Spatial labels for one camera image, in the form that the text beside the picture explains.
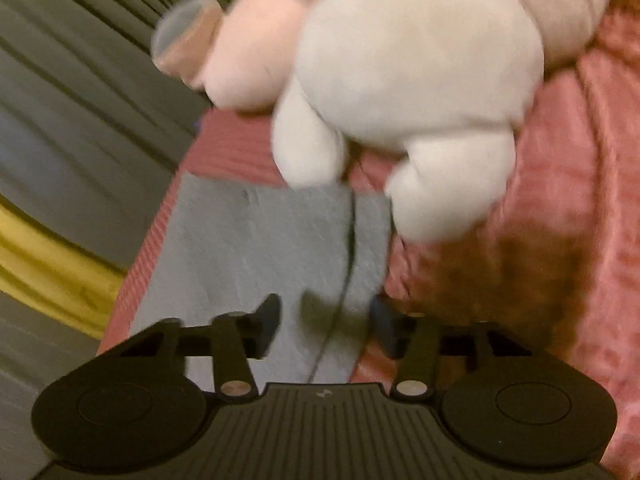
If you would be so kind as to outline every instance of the gray cloth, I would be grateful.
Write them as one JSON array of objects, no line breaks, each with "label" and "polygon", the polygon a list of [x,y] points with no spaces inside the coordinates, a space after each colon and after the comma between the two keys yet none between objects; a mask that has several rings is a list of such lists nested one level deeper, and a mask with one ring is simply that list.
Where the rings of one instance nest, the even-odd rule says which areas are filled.
[{"label": "gray cloth", "polygon": [[0,0],[0,194],[122,267],[209,107],[148,53],[179,1]]},{"label": "gray cloth", "polygon": [[31,406],[49,383],[91,359],[98,342],[0,293],[0,479],[28,480],[48,463]]},{"label": "gray cloth", "polygon": [[[345,186],[271,189],[185,175],[131,333],[165,317],[207,324],[281,295],[283,319],[268,381],[347,382],[367,336],[369,301],[382,287],[391,218],[381,194]],[[212,390],[210,360],[188,377]]]}]

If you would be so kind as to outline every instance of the plush toy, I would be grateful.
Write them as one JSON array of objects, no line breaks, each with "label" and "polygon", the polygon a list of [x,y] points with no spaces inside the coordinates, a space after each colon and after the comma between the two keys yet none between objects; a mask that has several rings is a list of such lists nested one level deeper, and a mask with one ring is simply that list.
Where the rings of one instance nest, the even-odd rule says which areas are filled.
[{"label": "plush toy", "polygon": [[577,58],[608,1],[317,0],[273,119],[282,176],[339,179],[350,140],[406,153],[386,183],[399,234],[459,237],[504,193],[545,71]]},{"label": "plush toy", "polygon": [[183,0],[160,21],[152,57],[165,74],[204,89],[219,108],[268,110],[292,73],[313,0]]}]

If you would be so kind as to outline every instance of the brown stain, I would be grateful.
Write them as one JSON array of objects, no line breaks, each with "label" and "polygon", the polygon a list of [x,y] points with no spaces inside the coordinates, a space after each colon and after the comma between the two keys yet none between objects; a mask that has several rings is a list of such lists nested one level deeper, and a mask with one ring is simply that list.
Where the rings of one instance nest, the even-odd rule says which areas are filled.
[{"label": "brown stain", "polygon": [[443,247],[431,300],[403,309],[447,324],[498,322],[562,358],[584,311],[590,247],[583,237],[535,224],[514,224],[495,237],[479,227]]}]

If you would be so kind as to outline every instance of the gray curtain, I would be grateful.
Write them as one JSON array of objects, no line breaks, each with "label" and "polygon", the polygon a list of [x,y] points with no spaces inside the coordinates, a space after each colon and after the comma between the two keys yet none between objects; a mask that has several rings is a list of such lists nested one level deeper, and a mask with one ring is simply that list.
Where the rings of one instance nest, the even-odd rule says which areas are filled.
[{"label": "gray curtain", "polygon": [[91,359],[98,342],[0,293],[0,478],[27,480],[48,462],[31,431],[47,384]]},{"label": "gray curtain", "polygon": [[148,56],[178,1],[0,0],[0,194],[118,266],[209,106]]}]

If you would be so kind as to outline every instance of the round pad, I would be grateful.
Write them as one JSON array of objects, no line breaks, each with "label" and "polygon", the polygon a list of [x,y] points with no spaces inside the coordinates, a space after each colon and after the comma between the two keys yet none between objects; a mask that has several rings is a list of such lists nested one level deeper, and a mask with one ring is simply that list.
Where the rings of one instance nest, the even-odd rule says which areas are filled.
[{"label": "round pad", "polygon": [[207,413],[204,394],[143,360],[97,360],[40,395],[33,428],[57,460],[95,472],[132,470],[193,440]]},{"label": "round pad", "polygon": [[489,460],[553,469],[603,452],[616,407],[604,388],[564,363],[505,357],[452,386],[442,418],[461,444]]}]

